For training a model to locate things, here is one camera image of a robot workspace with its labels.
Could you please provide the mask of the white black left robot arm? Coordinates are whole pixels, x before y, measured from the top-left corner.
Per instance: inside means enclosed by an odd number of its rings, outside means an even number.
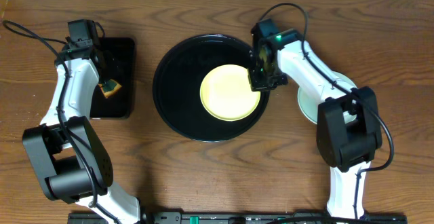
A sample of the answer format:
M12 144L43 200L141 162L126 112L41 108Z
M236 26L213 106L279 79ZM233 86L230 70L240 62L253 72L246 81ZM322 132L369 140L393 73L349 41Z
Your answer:
M52 102L22 143L47 199L87 207L107 223L139 223L140 202L114 181L109 154L90 123L95 90L110 98L128 80L101 28L93 20L68 23L65 46L55 53Z

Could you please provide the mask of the yellow plate with sauce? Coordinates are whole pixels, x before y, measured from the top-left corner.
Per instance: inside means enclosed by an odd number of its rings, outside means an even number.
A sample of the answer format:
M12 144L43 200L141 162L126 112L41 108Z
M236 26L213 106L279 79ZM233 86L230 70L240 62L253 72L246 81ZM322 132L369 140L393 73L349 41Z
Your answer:
M225 64L212 69L203 78L199 97L210 115L222 121L233 122L254 112L261 93L251 90L245 67Z

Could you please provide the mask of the yellow green scrub sponge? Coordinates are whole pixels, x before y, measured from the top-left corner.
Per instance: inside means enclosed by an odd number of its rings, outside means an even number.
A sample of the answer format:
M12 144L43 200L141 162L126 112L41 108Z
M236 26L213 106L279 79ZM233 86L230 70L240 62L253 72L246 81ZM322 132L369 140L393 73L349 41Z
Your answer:
M122 85L114 79L103 81L102 83L99 83L98 86L105 98L111 97L122 88Z

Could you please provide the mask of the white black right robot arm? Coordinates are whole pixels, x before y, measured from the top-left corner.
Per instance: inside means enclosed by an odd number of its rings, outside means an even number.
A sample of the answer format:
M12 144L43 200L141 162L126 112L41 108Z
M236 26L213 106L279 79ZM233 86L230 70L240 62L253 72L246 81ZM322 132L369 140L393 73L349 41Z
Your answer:
M330 167L327 211L332 217L363 219L366 172L382 145L380 124L373 115L378 110L374 92L333 72L295 29L281 32L266 19L258 21L251 34L252 90L271 91L288 79L298 84L298 105L316 123L317 148Z

